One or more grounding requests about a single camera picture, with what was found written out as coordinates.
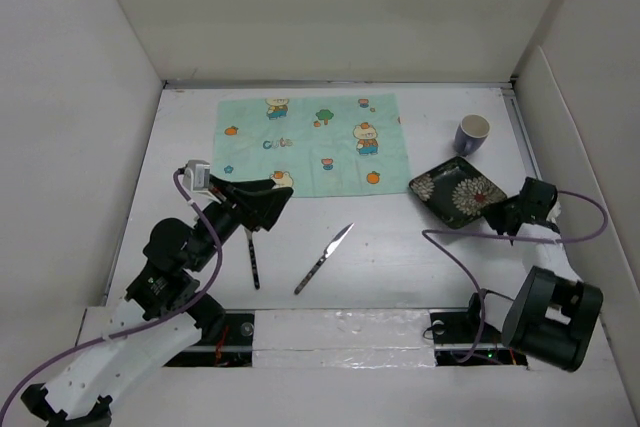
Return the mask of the purple cup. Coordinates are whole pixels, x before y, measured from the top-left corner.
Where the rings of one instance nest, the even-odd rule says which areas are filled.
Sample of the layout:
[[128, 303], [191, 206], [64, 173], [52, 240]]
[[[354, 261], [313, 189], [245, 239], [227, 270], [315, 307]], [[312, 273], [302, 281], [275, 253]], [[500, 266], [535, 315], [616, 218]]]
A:
[[477, 114], [465, 116], [459, 123], [453, 142], [454, 151], [463, 157], [475, 153], [491, 131], [486, 118]]

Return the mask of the green cartoon print cloth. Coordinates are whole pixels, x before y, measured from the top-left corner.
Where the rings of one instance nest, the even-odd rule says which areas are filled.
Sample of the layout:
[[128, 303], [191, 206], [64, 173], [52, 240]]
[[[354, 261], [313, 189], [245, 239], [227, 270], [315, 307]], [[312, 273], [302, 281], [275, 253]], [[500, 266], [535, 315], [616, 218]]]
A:
[[221, 101], [211, 169], [301, 198], [399, 194], [410, 178], [393, 94]]

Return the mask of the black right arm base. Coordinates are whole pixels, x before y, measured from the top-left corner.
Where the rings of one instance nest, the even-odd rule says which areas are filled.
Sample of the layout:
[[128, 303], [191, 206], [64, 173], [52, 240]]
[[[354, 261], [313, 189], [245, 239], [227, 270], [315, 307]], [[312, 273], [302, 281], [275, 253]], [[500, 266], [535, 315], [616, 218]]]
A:
[[501, 332], [493, 324], [484, 323], [480, 341], [473, 354], [462, 359], [471, 348], [480, 326], [480, 299], [473, 293], [466, 307], [438, 308], [429, 311], [429, 325], [423, 339], [431, 341], [437, 367], [523, 366], [527, 357], [505, 347]]

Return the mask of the black floral rectangular plate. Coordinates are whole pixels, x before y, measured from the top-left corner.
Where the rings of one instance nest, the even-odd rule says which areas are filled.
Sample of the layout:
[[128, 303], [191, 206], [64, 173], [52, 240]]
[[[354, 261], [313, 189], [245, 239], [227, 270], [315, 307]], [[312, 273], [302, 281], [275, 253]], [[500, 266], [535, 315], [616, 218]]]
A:
[[454, 230], [507, 199], [502, 189], [460, 156], [414, 177], [409, 189], [437, 219]]

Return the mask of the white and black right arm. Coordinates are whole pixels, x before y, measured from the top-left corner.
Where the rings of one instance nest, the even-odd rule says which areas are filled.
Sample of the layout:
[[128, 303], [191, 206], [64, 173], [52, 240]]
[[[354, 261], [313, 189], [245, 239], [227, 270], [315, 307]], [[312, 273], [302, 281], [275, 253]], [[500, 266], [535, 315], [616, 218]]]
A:
[[[558, 197], [567, 195], [594, 206], [601, 225], [580, 237], [565, 237], [556, 223]], [[582, 194], [559, 190], [531, 177], [519, 193], [485, 209], [490, 239], [523, 244], [527, 276], [511, 303], [501, 329], [502, 343], [566, 372], [583, 363], [604, 300], [600, 288], [577, 274], [562, 276], [553, 256], [569, 244], [599, 237], [609, 224], [604, 207]]]

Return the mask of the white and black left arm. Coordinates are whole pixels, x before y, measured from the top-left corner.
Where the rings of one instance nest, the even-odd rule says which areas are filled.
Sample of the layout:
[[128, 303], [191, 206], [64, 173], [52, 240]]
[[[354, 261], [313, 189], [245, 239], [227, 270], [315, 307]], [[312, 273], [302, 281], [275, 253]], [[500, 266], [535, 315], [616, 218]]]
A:
[[222, 262], [222, 247], [239, 228], [270, 230], [294, 191], [272, 179], [211, 176], [204, 186], [213, 199], [206, 208], [178, 189], [196, 223], [165, 218], [153, 227], [144, 268], [101, 335], [55, 356], [55, 362], [74, 359], [55, 378], [22, 381], [17, 391], [32, 415], [49, 426], [107, 426], [116, 402], [144, 376], [185, 348], [220, 337], [225, 309], [209, 295], [212, 284], [200, 283], [194, 273], [211, 260]]

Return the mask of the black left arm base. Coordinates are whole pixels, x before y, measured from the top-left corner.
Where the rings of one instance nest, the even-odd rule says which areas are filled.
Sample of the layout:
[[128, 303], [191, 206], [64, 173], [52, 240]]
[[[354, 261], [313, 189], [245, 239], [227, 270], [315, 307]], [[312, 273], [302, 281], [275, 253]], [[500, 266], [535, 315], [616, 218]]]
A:
[[165, 367], [243, 368], [252, 366], [255, 312], [231, 310], [226, 313], [219, 333], [186, 348]]

